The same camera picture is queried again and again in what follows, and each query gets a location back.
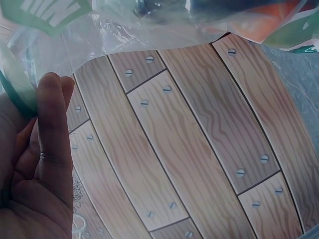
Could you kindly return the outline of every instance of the packaging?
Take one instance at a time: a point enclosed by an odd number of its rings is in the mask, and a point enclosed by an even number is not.
[[[26,75],[5,72],[7,92],[8,82],[29,93],[46,72],[71,75],[103,55],[193,46],[226,32],[295,53],[319,51],[319,0],[17,0],[7,11],[10,2],[2,0],[2,13],[18,9],[11,20],[29,26],[7,43]]]

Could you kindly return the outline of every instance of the clear plastic wrap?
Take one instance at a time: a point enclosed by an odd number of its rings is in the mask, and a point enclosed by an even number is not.
[[[7,45],[34,86],[46,72],[71,75],[87,61],[103,55],[193,46],[213,42],[228,31],[257,43],[279,42],[280,48],[278,35],[272,36],[272,33],[281,26],[289,26],[299,13],[302,17],[311,17],[301,28],[307,31],[311,23],[306,40],[314,44],[306,50],[316,51],[319,49],[318,2],[91,0],[94,11],[68,24],[60,34],[52,37],[39,29],[23,26]],[[293,33],[293,29],[285,30],[286,35]],[[303,41],[300,39],[294,44],[303,46]]]

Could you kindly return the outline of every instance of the screw head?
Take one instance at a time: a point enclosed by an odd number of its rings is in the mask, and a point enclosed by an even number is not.
[[[148,56],[146,59],[145,59],[146,63],[152,63],[154,61],[154,57],[152,56]]]
[[[164,93],[170,93],[170,92],[171,92],[171,87],[170,87],[170,86],[165,86],[165,87],[163,88],[163,92],[164,92]]]
[[[148,100],[141,100],[141,106],[143,108],[146,108],[149,105],[149,101]]]
[[[148,218],[152,218],[152,217],[154,217],[155,216],[155,213],[154,212],[152,212],[152,211],[149,211],[148,212]]]
[[[229,55],[229,56],[234,56],[234,55],[236,55],[236,50],[235,50],[235,49],[229,49],[229,50],[228,50],[228,55]]]
[[[244,169],[238,169],[237,172],[236,172],[236,176],[241,178],[241,177],[244,177],[245,175],[245,170]]]
[[[267,163],[269,161],[268,155],[265,154],[265,155],[261,156],[260,161],[261,161],[261,163]]]
[[[193,232],[185,232],[185,237],[186,237],[186,238],[192,238],[193,235],[194,235]]]
[[[282,193],[283,193],[283,188],[282,187],[279,187],[279,188],[276,188],[275,189],[275,194],[277,195],[277,196],[279,196],[279,195],[281,195]]]
[[[251,206],[253,208],[259,208],[260,207],[260,202],[259,201],[255,201],[255,202],[253,202],[253,204]]]
[[[75,107],[75,113],[80,113],[80,112],[81,112],[81,107],[80,106]]]
[[[133,74],[133,71],[132,71],[132,70],[126,70],[126,71],[125,71],[125,76],[126,76],[126,77],[130,77],[132,74]]]
[[[175,202],[173,202],[173,203],[171,203],[170,205],[169,205],[169,208],[170,209],[174,209],[174,208],[176,208],[177,207],[177,204],[175,203]]]

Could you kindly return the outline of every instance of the hand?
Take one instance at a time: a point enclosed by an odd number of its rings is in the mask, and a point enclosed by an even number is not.
[[[72,158],[66,121],[74,81],[46,74],[36,90],[38,119],[0,95],[0,237],[69,239]]]

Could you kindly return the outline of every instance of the wood plank print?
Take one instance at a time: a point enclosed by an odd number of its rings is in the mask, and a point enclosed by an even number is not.
[[[151,233],[153,239],[202,239],[191,219],[186,219]]]
[[[89,119],[77,85],[74,87],[69,108],[66,112],[69,130],[76,129]]]
[[[113,239],[150,239],[110,166],[91,122],[71,134],[74,167]]]
[[[319,224],[319,158],[289,92],[258,45],[229,35],[213,44],[265,128],[306,231]],[[228,49],[236,49],[228,56]]]
[[[87,228],[83,233],[83,237],[94,239],[112,239],[106,227],[102,223],[99,215],[95,211],[86,191],[83,188],[82,182],[75,170],[73,170],[73,187],[75,188],[74,197],[75,213],[83,216],[87,222]],[[78,220],[74,217],[74,224],[76,227],[81,227],[82,222],[77,223]]]
[[[251,110],[208,44],[160,54],[203,125],[240,193],[279,170]],[[261,161],[265,156],[268,161]],[[243,177],[236,176],[239,169]]]
[[[297,211],[281,172],[243,193],[239,200],[258,238],[297,239],[301,236]]]
[[[147,229],[153,231],[187,218],[108,59],[87,62],[76,77],[108,157]]]
[[[135,51],[110,56],[111,62],[126,92],[146,81],[165,68],[156,51]],[[132,75],[126,76],[126,70]]]
[[[167,86],[169,93],[163,91]],[[254,238],[222,168],[167,71],[129,93],[129,99],[204,238]]]

